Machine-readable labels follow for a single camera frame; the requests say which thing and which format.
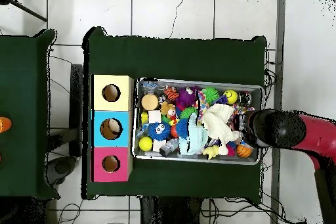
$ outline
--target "teddy bear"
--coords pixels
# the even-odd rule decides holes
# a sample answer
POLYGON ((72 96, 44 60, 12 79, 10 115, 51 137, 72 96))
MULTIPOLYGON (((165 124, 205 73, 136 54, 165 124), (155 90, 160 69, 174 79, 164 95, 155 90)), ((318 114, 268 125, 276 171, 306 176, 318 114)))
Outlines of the teddy bear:
POLYGON ((161 114, 166 115, 166 117, 170 120, 176 119, 176 110, 175 105, 172 103, 168 103, 167 101, 164 101, 161 104, 161 114))

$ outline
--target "green spiky ball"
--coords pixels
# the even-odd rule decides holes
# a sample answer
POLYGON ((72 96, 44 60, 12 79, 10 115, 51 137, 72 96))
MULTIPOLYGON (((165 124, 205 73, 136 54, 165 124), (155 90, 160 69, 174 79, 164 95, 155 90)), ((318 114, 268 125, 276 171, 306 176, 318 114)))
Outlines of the green spiky ball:
POLYGON ((202 92, 205 95, 205 99, 207 100, 209 104, 211 104, 213 101, 215 101, 216 99, 220 97, 219 92, 215 88, 212 88, 212 87, 204 88, 202 92))
POLYGON ((187 107, 181 112, 180 119, 189 119, 192 113, 197 113, 197 109, 195 107, 187 107))

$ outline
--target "green table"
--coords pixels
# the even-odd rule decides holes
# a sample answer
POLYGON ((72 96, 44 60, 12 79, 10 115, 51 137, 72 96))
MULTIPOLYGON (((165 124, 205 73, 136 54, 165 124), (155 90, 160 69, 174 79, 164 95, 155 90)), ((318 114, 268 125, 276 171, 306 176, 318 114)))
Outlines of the green table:
POLYGON ((35 37, 0 35, 0 196, 57 198, 45 181, 47 153, 47 53, 55 32, 35 37))
MULTIPOLYGON (((109 37, 101 27, 97 27, 87 33, 83 46, 85 93, 88 93, 89 74, 264 87, 264 37, 256 37, 252 41, 109 37)), ((89 108, 84 107, 83 115, 89 119, 85 142, 91 135, 89 108)), ((128 182, 93 183, 89 174, 89 154, 84 158, 87 162, 83 161, 83 173, 86 172, 87 176, 83 178, 82 196, 87 193, 89 198, 96 194, 204 198, 240 196, 250 198, 254 203, 259 202, 260 162, 254 166, 239 166, 135 158, 128 182)))

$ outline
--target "orange ball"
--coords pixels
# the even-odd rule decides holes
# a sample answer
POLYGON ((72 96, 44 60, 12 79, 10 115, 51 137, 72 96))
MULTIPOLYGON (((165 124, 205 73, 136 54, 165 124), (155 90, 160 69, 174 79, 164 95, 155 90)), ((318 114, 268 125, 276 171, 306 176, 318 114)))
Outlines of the orange ball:
POLYGON ((248 158, 252 153, 252 148, 244 145, 237 146, 237 155, 241 158, 248 158))
POLYGON ((171 136, 173 136, 174 138, 179 137, 179 135, 176 132, 176 124, 171 127, 171 136))

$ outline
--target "green ball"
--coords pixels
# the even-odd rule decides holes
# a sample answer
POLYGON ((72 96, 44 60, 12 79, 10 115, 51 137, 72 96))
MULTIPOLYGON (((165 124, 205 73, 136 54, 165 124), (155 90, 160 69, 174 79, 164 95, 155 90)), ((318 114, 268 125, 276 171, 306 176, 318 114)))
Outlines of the green ball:
POLYGON ((189 119, 192 113, 197 113, 197 109, 195 107, 187 107, 181 112, 180 119, 189 119))
POLYGON ((139 141, 139 148, 144 152, 151 150, 153 147, 153 140, 150 137, 143 137, 139 141))
POLYGON ((205 99, 209 104, 211 104, 216 99, 219 99, 219 92, 212 87, 207 87, 202 90, 203 94, 205 95, 205 99))

